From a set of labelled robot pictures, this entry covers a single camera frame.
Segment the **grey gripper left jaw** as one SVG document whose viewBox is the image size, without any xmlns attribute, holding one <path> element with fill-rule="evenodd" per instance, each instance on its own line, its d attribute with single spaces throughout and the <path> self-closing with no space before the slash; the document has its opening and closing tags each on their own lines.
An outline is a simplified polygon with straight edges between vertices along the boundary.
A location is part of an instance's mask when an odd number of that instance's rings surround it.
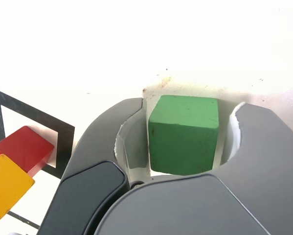
<svg viewBox="0 0 293 235">
<path fill-rule="evenodd" d="M 80 138 L 38 230 L 41 235 L 91 235 L 132 183 L 150 175 L 146 108 L 123 100 Z"/>
</svg>

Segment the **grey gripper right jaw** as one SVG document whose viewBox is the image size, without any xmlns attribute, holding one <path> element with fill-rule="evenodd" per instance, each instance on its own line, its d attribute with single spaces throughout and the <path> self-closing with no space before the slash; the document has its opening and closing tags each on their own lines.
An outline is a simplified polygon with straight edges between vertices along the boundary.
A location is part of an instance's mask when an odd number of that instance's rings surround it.
<svg viewBox="0 0 293 235">
<path fill-rule="evenodd" d="M 142 185 L 107 211 L 97 235 L 293 235 L 293 131 L 244 104 L 235 155 L 204 174 Z"/>
</svg>

